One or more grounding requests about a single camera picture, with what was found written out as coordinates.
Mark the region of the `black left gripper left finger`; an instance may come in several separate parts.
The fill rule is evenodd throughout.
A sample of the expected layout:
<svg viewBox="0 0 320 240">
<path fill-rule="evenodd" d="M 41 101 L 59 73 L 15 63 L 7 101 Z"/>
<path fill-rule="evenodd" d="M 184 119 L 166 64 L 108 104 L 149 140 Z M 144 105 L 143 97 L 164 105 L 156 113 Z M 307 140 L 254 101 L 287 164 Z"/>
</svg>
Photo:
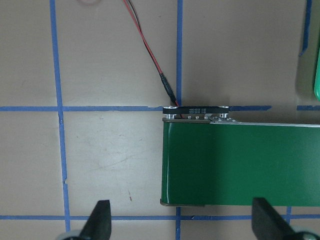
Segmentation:
<svg viewBox="0 0 320 240">
<path fill-rule="evenodd" d="M 62 233 L 59 240 L 109 240 L 112 234 L 112 216 L 109 200 L 99 200 L 81 230 Z"/>
</svg>

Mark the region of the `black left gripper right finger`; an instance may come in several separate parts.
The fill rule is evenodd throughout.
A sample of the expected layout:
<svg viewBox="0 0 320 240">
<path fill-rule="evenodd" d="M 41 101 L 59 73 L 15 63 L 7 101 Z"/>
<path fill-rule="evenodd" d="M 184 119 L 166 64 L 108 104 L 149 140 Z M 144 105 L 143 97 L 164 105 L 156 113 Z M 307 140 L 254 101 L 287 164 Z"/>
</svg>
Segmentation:
<svg viewBox="0 0 320 240">
<path fill-rule="evenodd" d="M 251 228 L 258 240 L 318 240 L 320 235 L 293 229 L 263 197 L 252 200 Z"/>
</svg>

